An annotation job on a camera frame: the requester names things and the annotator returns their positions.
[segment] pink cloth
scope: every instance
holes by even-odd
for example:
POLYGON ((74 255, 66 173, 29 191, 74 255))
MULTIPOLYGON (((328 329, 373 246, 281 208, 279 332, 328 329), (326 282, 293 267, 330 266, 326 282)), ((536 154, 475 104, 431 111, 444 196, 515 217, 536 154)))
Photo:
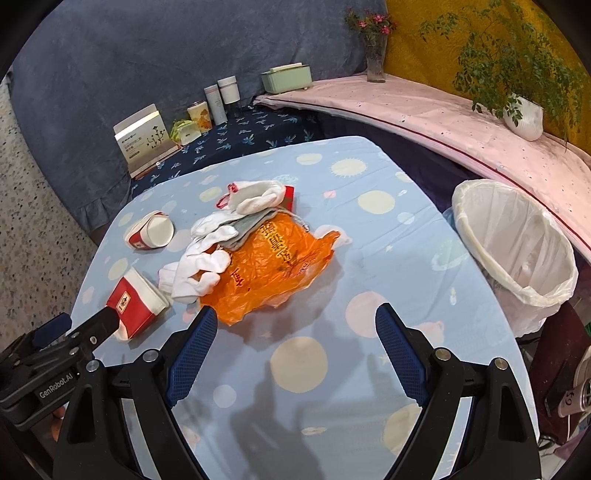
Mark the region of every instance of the pink cloth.
POLYGON ((456 95, 387 75, 314 82, 308 90, 265 95, 257 103, 311 109, 396 133, 484 178, 518 186, 542 203, 591 262, 591 157, 551 135, 528 142, 456 95))

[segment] white trash bag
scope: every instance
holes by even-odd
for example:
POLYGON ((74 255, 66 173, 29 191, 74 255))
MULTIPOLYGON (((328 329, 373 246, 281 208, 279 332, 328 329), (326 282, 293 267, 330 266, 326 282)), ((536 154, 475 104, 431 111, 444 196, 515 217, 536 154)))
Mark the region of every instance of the white trash bag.
POLYGON ((452 197, 456 229, 515 337, 539 330, 573 296, 573 247, 550 212, 519 189, 470 180, 452 197))

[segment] light blue tablecloth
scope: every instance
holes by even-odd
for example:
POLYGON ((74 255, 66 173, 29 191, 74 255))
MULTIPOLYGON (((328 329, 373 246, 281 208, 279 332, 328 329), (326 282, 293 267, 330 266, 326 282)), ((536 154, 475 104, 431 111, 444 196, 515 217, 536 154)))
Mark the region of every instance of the light blue tablecloth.
MULTIPOLYGON (((229 183, 262 179, 295 187, 295 211, 313 232, 334 225, 343 235, 310 288, 276 310, 220 324, 190 395, 173 409, 212 480, 384 478, 416 408, 375 334, 383 301, 462 360, 509 360, 537 430, 525 366, 478 266, 422 191, 361 137, 249 155, 145 192, 109 228, 78 295, 74 324, 105 305, 128 266, 157 283, 158 269, 180 258, 188 229, 214 210, 229 183), (176 236, 166 249, 134 252, 124 233, 152 210, 170 214, 176 236)), ((131 362, 186 328, 194 312, 174 303, 137 338, 111 337, 96 356, 106 365, 131 362)), ((133 405, 125 408, 144 474, 158 478, 133 405)), ((438 476, 452 467, 468 410, 463 400, 438 476)))

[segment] terrazzo floor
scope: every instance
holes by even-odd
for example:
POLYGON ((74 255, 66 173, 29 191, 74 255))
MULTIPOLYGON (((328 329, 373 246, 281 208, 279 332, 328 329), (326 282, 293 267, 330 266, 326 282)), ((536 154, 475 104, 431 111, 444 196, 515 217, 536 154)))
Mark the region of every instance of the terrazzo floor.
POLYGON ((0 352, 69 312, 96 245, 33 160, 0 83, 0 352))

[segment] cardboard box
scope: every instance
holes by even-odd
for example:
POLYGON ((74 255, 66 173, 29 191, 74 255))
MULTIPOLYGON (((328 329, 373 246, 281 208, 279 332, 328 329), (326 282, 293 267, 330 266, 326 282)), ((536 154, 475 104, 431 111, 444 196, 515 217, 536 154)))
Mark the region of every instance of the cardboard box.
POLYGON ((155 104, 127 117, 113 130, 132 177, 140 175, 180 148, 168 136, 155 104))

